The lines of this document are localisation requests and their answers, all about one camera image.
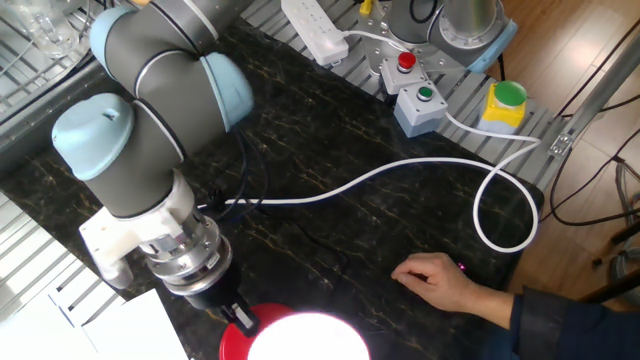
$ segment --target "blue sleeve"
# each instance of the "blue sleeve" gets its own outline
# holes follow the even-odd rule
[[[520,320],[522,319],[522,296],[516,295],[513,299],[513,309],[511,310],[511,324],[509,332],[511,333],[511,351],[514,354],[519,353],[520,342]]]
[[[640,313],[617,313],[528,288],[515,297],[510,334],[522,360],[640,359]]]
[[[558,359],[640,358],[640,314],[573,303],[558,339]]]

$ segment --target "green button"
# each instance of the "green button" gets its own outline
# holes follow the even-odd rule
[[[420,89],[418,89],[418,100],[427,102],[427,101],[430,101],[431,98],[433,98],[433,90],[431,90],[426,86],[423,86]]]
[[[527,101],[527,90],[515,81],[503,81],[496,85],[496,99],[507,106],[519,106]]]
[[[418,93],[426,98],[430,98],[433,96],[433,90],[429,89],[428,87],[421,87],[420,90],[418,90]]]

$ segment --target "white paper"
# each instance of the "white paper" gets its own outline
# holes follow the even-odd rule
[[[74,328],[57,305],[41,293],[0,323],[0,359],[95,359],[98,354],[81,328]]]
[[[100,359],[188,360],[155,289],[83,329]]]

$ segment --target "white light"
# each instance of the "white light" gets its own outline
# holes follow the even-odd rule
[[[360,334],[326,314],[291,315],[269,325],[256,338],[248,360],[369,360]]]

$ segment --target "black marble table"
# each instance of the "black marble table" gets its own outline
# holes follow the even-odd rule
[[[382,102],[243,22],[223,36],[218,50],[242,68],[253,87],[255,111],[243,128],[268,165],[269,198],[324,193],[411,157],[479,160],[435,133],[407,139]],[[228,135],[180,170],[202,200],[212,186],[233,193],[241,159],[234,136]],[[100,204],[52,148],[25,160],[24,166],[4,174],[0,189],[95,271],[77,229]],[[518,256],[484,245],[471,217],[474,195],[485,176],[484,170],[461,165],[409,165],[317,204],[269,208],[272,215],[297,221],[348,256],[341,281],[342,262],[290,222],[254,212],[223,223],[242,266],[241,292],[251,304],[277,302],[345,319],[363,335],[372,359],[473,358],[489,325],[436,310],[392,281],[390,274],[411,253],[441,251],[464,263],[473,280],[504,286]],[[258,195],[259,172],[250,184],[248,195]],[[542,193],[527,188],[541,206]],[[529,233],[527,203],[506,181],[495,180],[481,206],[485,232],[499,245],[514,246]],[[157,288],[188,355],[217,359],[224,320],[168,293],[144,267],[141,254],[133,253],[129,262],[136,279],[122,296],[130,299]]]

